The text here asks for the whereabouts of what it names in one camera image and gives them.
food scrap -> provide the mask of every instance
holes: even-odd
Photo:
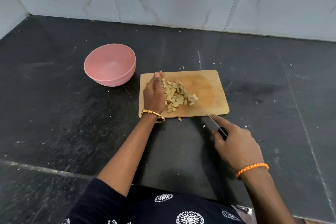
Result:
[[[198,100],[198,97],[195,94],[191,96],[178,80],[168,82],[162,78],[162,88],[165,93],[165,106],[168,106],[167,112],[174,112],[180,105],[192,106]]]

knife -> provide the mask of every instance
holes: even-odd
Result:
[[[185,90],[190,94],[190,92],[186,89],[186,87],[183,85],[183,83],[181,82],[183,88],[185,88]],[[226,138],[228,137],[228,132],[225,130],[225,128],[221,127],[220,125],[218,125],[210,116],[209,112],[198,102],[195,101],[195,103],[193,105],[198,105],[203,112],[208,115],[208,117],[210,118],[210,120],[213,121],[213,123],[218,127],[218,132],[220,133],[220,135],[223,137],[224,141],[226,140]]]

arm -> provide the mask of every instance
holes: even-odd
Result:
[[[162,71],[155,73],[143,91],[144,108],[159,114],[165,106],[161,82],[163,76]],[[157,118],[155,114],[144,113],[132,133],[97,177],[125,197]]]
[[[213,131],[215,148],[236,173],[247,166],[264,162],[260,147],[250,131],[217,115],[211,117],[228,132],[224,141],[220,133]],[[265,167],[250,169],[240,178],[250,195],[258,224],[295,224]]]

bowl rim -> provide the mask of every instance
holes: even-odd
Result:
[[[129,48],[129,49],[132,51],[132,53],[133,53],[133,55],[134,55],[134,63],[133,63],[133,65],[132,65],[132,67],[131,67],[130,70],[128,70],[125,74],[123,74],[122,76],[120,76],[120,77],[118,77],[118,78],[115,78],[115,79],[113,79],[113,80],[99,80],[99,79],[95,79],[95,78],[93,78],[92,76],[90,76],[90,75],[87,73],[86,69],[85,69],[86,60],[87,60],[87,58],[91,55],[92,52],[94,52],[95,50],[97,50],[97,49],[99,49],[99,48],[102,48],[102,47],[104,47],[104,46],[107,46],[107,45],[123,45],[123,46],[126,46],[127,48]],[[125,45],[125,44],[117,44],[117,43],[104,44],[104,45],[99,46],[98,48],[94,49],[93,51],[91,51],[91,52],[89,53],[89,55],[85,58],[85,61],[84,61],[84,71],[85,71],[86,75],[87,75],[88,77],[90,77],[92,80],[99,81],[99,82],[113,82],[113,81],[115,81],[115,80],[118,80],[118,79],[124,77],[126,74],[128,74],[130,71],[132,71],[132,69],[133,69],[134,66],[135,66],[135,62],[136,62],[136,56],[135,56],[135,53],[134,53],[134,51],[132,50],[132,48],[130,48],[129,46],[127,46],[127,45]]]

plastic bowl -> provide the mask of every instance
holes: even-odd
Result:
[[[135,53],[123,44],[100,46],[86,57],[84,71],[101,85],[120,86],[135,72]]]

